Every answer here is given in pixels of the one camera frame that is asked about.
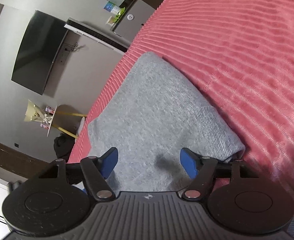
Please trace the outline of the pink ribbed bed blanket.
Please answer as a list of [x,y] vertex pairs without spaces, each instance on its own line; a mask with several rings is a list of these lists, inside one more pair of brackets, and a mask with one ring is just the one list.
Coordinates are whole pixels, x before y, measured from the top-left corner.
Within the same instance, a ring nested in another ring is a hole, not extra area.
[[113,70],[89,120],[147,51],[205,94],[245,143],[245,160],[294,200],[294,0],[164,0]]

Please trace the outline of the round white side table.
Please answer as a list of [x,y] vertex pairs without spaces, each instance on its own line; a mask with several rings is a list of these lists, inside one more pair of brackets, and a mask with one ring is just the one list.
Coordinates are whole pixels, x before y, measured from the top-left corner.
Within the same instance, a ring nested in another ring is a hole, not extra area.
[[47,137],[50,136],[51,132],[59,131],[77,140],[86,118],[87,115],[81,113],[75,107],[64,104],[57,105],[47,130]]

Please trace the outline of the blue white box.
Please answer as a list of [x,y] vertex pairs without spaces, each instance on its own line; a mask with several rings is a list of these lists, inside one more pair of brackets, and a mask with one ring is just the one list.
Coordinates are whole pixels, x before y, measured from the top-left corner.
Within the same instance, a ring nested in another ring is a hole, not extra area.
[[104,6],[104,10],[110,12],[113,15],[117,15],[121,11],[121,8],[111,2],[108,2]]

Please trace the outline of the cream flower bouquet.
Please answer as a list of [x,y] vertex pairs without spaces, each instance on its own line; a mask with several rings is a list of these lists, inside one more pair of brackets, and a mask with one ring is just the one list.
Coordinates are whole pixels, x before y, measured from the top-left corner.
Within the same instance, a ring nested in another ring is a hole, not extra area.
[[43,110],[34,104],[31,100],[28,100],[24,122],[34,121],[43,125],[50,125],[52,122],[52,117],[52,113]]

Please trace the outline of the black bag on floor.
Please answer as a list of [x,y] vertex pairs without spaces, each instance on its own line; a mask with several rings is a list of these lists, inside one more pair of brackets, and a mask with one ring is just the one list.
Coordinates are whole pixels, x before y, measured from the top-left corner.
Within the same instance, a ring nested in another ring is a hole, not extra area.
[[54,139],[54,150],[57,159],[64,159],[68,162],[72,148],[75,144],[75,140],[73,137],[69,135],[61,134],[60,136]]

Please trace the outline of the grey cabinet with round knob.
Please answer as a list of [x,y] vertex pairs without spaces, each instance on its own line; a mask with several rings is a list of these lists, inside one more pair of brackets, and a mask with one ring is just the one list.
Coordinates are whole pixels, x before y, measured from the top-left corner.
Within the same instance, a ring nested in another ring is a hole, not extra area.
[[144,1],[134,0],[110,30],[131,43],[154,12],[155,9]]

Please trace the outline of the green plant in pot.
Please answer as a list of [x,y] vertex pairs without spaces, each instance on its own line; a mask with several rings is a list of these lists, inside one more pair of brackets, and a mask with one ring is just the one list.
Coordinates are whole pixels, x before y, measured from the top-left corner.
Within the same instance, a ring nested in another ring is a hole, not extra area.
[[113,23],[116,23],[119,18],[125,13],[126,8],[121,8],[120,11],[114,16]]

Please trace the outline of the black wall television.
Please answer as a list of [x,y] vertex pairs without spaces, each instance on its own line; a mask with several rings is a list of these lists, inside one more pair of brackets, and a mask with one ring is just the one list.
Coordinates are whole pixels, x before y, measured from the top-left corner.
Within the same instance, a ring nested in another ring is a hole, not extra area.
[[48,77],[67,35],[65,21],[36,10],[23,35],[11,80],[37,94]]

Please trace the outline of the grey knit pants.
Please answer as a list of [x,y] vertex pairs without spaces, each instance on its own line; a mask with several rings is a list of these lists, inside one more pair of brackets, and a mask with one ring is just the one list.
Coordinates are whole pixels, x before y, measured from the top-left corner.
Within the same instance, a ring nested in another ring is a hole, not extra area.
[[108,184],[121,191],[178,191],[190,183],[186,147],[227,162],[244,144],[199,90],[152,52],[137,59],[102,113],[88,124],[90,155],[119,157]]

